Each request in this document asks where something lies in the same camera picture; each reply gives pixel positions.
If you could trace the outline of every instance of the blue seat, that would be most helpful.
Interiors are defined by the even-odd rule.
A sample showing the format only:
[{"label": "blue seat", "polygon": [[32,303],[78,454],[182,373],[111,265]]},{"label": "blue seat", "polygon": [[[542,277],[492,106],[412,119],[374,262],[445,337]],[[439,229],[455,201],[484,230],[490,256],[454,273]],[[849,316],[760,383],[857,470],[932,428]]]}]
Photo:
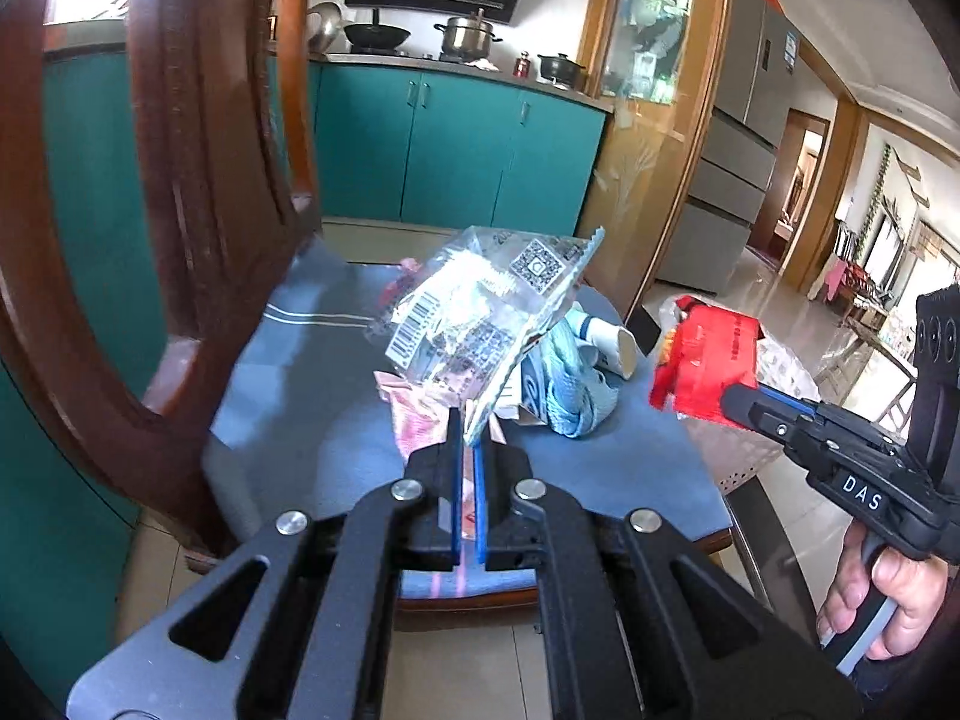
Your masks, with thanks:
[{"label": "blue seat", "polygon": [[[332,517],[402,476],[390,407],[373,380],[375,370],[392,369],[363,334],[363,317],[397,274],[395,266],[347,264],[318,239],[272,296],[234,368],[203,457],[224,518],[242,541],[287,509]],[[595,290],[582,288],[578,298],[592,314],[616,321]],[[651,365],[643,365],[621,386],[613,415],[587,437],[508,423],[507,440],[528,453],[536,475],[595,512],[622,517],[650,507],[694,540],[724,531],[727,510],[683,425],[647,401],[651,376]],[[405,572],[403,597],[535,586],[532,571],[488,573],[472,546],[466,542],[452,574]]]}]

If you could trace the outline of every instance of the white cup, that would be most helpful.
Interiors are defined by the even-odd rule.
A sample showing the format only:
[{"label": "white cup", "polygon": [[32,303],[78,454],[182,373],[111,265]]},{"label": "white cup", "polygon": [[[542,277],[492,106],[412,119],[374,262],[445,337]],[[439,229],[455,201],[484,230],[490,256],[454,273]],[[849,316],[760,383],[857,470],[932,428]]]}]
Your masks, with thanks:
[{"label": "white cup", "polygon": [[634,334],[626,327],[604,322],[584,312],[579,303],[574,303],[566,314],[566,321],[581,341],[596,346],[600,352],[597,367],[629,379],[637,370],[640,348]]}]

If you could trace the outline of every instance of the gray handle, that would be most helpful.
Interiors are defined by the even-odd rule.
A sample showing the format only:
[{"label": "gray handle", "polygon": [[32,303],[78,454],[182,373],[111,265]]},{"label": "gray handle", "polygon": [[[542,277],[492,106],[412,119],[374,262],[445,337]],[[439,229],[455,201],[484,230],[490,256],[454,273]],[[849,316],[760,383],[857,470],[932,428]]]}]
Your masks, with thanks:
[{"label": "gray handle", "polygon": [[[867,568],[868,576],[880,553],[883,552],[883,546],[882,538],[873,533],[867,533],[860,555],[863,565]],[[871,583],[867,597],[858,608],[856,620],[853,621],[850,630],[843,634],[828,634],[820,642],[824,648],[824,654],[836,666],[837,671],[845,677],[850,675],[856,668],[856,664],[860,663],[870,649],[870,645],[887,627],[895,611],[896,601],[887,598]]]}]

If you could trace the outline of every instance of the transparent plastic bag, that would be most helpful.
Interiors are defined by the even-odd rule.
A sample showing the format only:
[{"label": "transparent plastic bag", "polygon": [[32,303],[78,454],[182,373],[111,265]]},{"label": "transparent plastic bag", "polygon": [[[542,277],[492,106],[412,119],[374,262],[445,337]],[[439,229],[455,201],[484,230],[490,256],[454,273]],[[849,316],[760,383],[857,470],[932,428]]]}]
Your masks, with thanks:
[{"label": "transparent plastic bag", "polygon": [[603,240],[470,227],[388,290],[368,338],[397,373],[449,406],[474,401],[476,442],[511,369],[573,303]]},{"label": "transparent plastic bag", "polygon": [[[659,309],[661,336],[654,351],[654,359],[666,343],[683,312],[676,301],[680,295],[667,298]],[[703,303],[725,308],[715,301],[698,298]],[[809,371],[789,348],[763,330],[763,338],[757,341],[757,381],[772,386],[795,398],[820,400],[820,391]],[[686,430],[704,457],[704,462],[723,493],[731,493],[747,480],[757,475],[763,466],[768,466],[781,456],[784,449],[774,440],[750,430],[720,425],[703,419],[688,418],[682,413]]]}]

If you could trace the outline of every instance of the wooden chair back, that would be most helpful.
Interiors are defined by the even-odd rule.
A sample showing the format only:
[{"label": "wooden chair back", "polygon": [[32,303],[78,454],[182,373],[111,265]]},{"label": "wooden chair back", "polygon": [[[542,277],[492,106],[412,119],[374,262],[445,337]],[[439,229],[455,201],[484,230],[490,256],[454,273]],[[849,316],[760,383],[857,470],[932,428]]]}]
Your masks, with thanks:
[{"label": "wooden chair back", "polygon": [[131,0],[131,104],[168,330],[140,399],[99,348],[56,235],[41,117],[47,0],[0,0],[3,364],[75,466],[213,554],[232,539],[200,470],[208,429],[271,291],[319,225],[306,4],[280,0],[288,183],[270,124],[269,1]]}]

